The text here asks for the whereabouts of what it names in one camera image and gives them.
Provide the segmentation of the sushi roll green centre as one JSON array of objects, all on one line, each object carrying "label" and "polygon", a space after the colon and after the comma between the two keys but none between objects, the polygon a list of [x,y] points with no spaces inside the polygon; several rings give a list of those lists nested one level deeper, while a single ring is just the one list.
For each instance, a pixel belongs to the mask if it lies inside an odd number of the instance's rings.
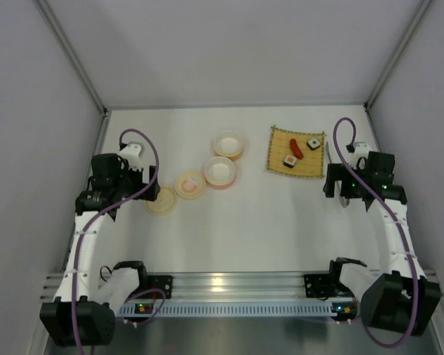
[{"label": "sushi roll green centre", "polygon": [[318,138],[313,137],[307,140],[306,145],[310,150],[315,151],[321,147],[321,141]]}]

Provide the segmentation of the red sausage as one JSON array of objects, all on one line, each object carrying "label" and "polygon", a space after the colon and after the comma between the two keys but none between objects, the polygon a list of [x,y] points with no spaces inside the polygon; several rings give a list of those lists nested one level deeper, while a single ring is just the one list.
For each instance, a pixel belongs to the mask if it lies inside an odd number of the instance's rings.
[{"label": "red sausage", "polygon": [[303,153],[302,153],[300,147],[298,146],[297,141],[296,141],[294,138],[292,138],[292,139],[290,140],[290,142],[289,142],[289,146],[290,146],[290,149],[291,149],[293,155],[294,155],[298,160],[303,159]]}]

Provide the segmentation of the sushi roll orange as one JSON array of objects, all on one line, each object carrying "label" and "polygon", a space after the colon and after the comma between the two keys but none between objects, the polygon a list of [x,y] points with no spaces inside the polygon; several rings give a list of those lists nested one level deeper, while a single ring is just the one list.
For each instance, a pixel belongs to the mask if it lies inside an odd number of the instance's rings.
[{"label": "sushi roll orange", "polygon": [[294,155],[287,155],[283,160],[283,165],[289,169],[293,169],[297,163],[298,159]]}]

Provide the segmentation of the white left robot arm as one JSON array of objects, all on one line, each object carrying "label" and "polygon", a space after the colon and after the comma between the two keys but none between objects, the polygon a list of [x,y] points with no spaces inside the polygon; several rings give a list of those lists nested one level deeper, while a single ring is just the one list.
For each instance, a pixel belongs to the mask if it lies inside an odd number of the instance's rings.
[{"label": "white left robot arm", "polygon": [[99,272],[118,209],[131,200],[154,202],[159,165],[143,168],[137,154],[107,153],[91,160],[87,187],[75,200],[75,236],[60,286],[51,302],[41,306],[40,320],[54,343],[62,348],[108,345],[115,333],[116,314],[128,300],[151,294],[141,261],[121,261],[104,285]]}]

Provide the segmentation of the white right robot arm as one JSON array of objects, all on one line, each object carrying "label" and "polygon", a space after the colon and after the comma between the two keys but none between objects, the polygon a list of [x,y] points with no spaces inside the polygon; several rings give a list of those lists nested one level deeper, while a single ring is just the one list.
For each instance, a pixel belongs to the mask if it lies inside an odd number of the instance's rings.
[{"label": "white right robot arm", "polygon": [[391,154],[357,149],[349,166],[329,163],[323,192],[364,202],[374,229],[379,270],[360,260],[337,258],[336,281],[360,304],[366,327],[421,336],[441,299],[438,283],[429,281],[418,263],[407,222],[407,198],[394,184]]}]

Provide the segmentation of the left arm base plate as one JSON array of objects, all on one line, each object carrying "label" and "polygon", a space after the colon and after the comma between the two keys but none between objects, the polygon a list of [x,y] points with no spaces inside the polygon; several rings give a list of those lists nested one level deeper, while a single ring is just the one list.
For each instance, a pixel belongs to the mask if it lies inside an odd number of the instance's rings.
[{"label": "left arm base plate", "polygon": [[143,288],[137,288],[133,291],[129,298],[131,300],[162,300],[163,296],[155,291],[149,292],[150,289],[161,290],[166,299],[172,298],[173,277],[170,275],[152,275],[150,274],[145,281]]}]

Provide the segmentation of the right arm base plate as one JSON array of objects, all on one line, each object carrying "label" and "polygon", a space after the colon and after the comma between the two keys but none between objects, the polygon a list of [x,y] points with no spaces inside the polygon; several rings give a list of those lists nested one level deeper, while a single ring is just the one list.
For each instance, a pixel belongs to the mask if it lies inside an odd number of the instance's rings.
[{"label": "right arm base plate", "polygon": [[330,274],[304,274],[303,280],[308,298],[327,300],[334,297],[353,297],[353,293]]}]

